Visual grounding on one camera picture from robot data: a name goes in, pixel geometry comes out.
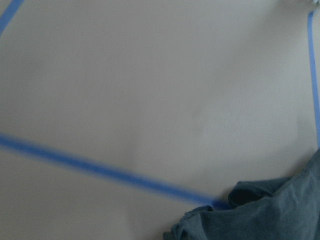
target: crumpled fabric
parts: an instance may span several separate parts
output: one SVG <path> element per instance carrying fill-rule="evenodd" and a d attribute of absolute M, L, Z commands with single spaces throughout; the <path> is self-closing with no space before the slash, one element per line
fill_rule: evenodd
<path fill-rule="evenodd" d="M 230 210 L 185 214 L 164 240 L 320 240 L 320 150 L 294 177 L 239 182 Z"/>

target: diagonal blue line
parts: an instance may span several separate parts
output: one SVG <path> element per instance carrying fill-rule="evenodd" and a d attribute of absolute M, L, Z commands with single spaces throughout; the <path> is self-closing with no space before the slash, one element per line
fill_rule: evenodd
<path fill-rule="evenodd" d="M 20 6 L 25 0 L 12 0 L 7 9 L 0 17 L 0 35 L 4 32 L 12 18 L 15 16 Z"/>
<path fill-rule="evenodd" d="M 230 207 L 219 200 L 210 196 L 182 189 L 175 185 L 159 182 L 151 178 L 140 176 L 128 171 L 108 166 L 105 164 L 94 163 L 92 160 L 77 157 L 68 153 L 49 149 L 43 146 L 13 138 L 0 133 L 0 147 L 6 148 L 13 152 L 36 157 L 41 161 L 61 166 L 69 167 L 74 170 L 87 172 L 92 175 L 122 182 L 141 189 L 157 192 L 177 199 L 185 200 L 195 204 L 210 205 L 216 209 L 227 210 Z"/>
<path fill-rule="evenodd" d="M 315 12 L 312 11 L 309 13 L 309 16 L 308 16 L 308 42 L 309 42 L 309 56 L 310 56 L 310 69 L 311 69 L 311 80 L 312 80 L 316 136 L 317 136 L 318 148 L 320 148 L 320 104 L 319 104 L 318 79 L 317 79 L 317 68 L 316 68 L 314 36 L 313 36 L 314 15 L 315 15 Z"/>

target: garment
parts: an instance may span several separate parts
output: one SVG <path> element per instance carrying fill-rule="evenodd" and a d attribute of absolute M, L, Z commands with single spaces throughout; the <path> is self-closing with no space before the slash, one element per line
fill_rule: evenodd
<path fill-rule="evenodd" d="M 164 240 L 320 240 L 320 150 L 296 176 L 239 182 L 228 200 L 186 213 Z"/>

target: white surface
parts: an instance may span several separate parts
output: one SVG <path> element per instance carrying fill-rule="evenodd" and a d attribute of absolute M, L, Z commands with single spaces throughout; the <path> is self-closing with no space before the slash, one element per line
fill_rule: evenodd
<path fill-rule="evenodd" d="M 287 176 L 317 149 L 309 10 L 27 0 L 0 38 L 1 132 L 216 197 Z M 1 239 L 159 240 L 198 207 L 0 154 Z"/>

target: gray cloth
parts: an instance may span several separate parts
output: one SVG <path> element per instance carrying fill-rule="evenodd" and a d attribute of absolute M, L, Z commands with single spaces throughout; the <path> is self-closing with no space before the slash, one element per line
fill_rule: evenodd
<path fill-rule="evenodd" d="M 292 178 L 239 182 L 229 203 L 186 213 L 164 240 L 320 240 L 320 150 Z"/>

